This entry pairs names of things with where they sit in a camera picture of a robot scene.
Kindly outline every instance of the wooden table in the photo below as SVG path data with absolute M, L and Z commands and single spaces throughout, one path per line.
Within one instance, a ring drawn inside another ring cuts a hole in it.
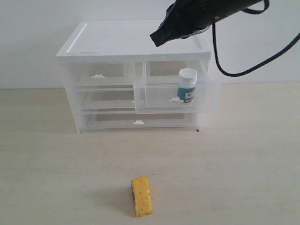
M 0 224 L 299 225 L 300 83 L 223 85 L 202 132 L 83 135 L 63 89 L 1 90 Z

